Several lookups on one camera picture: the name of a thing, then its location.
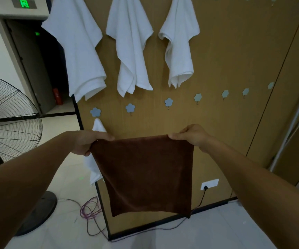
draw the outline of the open door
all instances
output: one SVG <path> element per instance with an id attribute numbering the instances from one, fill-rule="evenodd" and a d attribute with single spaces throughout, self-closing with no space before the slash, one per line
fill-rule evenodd
<path id="1" fill-rule="evenodd" d="M 56 106 L 56 103 L 47 69 L 36 41 L 36 33 L 26 25 L 12 20 L 7 20 L 7 25 L 38 101 L 39 111 L 46 114 Z"/>

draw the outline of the towel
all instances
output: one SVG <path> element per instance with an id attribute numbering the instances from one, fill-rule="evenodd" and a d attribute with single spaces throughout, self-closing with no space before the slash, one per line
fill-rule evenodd
<path id="1" fill-rule="evenodd" d="M 191 0 L 172 0 L 172 4 L 159 32 L 159 38 L 169 40 L 165 61 L 169 68 L 169 87 L 177 88 L 194 72 L 189 40 L 200 33 Z"/>
<path id="2" fill-rule="evenodd" d="M 133 94 L 135 86 L 153 90 L 149 83 L 143 50 L 153 34 L 152 26 L 139 0 L 113 0 L 106 34 L 116 40 L 117 56 L 121 60 L 117 90 L 124 97 Z"/>
<path id="3" fill-rule="evenodd" d="M 51 13 L 41 25 L 64 49 L 69 96 L 85 100 L 106 87 L 106 74 L 95 47 L 102 33 L 83 0 L 53 0 Z"/>
<path id="4" fill-rule="evenodd" d="M 112 216 L 130 211 L 190 216 L 193 149 L 167 135 L 94 142 L 90 151 L 105 179 Z"/>
<path id="5" fill-rule="evenodd" d="M 107 132 L 104 126 L 102 125 L 102 122 L 98 118 L 94 120 L 92 130 L 99 132 Z M 91 176 L 89 180 L 89 183 L 91 185 L 93 185 L 96 181 L 102 179 L 101 172 L 92 154 L 90 154 L 89 156 L 84 156 L 84 165 L 91 171 Z"/>

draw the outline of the white wall socket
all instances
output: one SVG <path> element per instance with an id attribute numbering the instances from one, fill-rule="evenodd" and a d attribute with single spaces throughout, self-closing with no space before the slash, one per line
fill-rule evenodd
<path id="1" fill-rule="evenodd" d="M 218 179 L 214 179 L 211 181 L 207 181 L 201 184 L 201 188 L 200 190 L 203 190 L 205 188 L 205 186 L 207 186 L 207 188 L 212 188 L 218 185 Z"/>

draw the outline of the brown towel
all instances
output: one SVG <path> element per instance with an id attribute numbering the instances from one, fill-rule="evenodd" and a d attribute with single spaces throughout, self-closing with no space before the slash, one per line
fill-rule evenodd
<path id="1" fill-rule="evenodd" d="M 167 135 L 94 142 L 90 150 L 105 180 L 113 217 L 130 211 L 189 216 L 193 148 Z"/>

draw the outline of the black fan base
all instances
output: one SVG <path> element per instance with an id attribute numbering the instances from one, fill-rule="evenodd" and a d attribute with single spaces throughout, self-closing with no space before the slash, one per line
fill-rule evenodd
<path id="1" fill-rule="evenodd" d="M 15 236 L 27 234 L 41 226 L 52 215 L 56 204 L 56 195 L 53 192 L 46 191 Z"/>

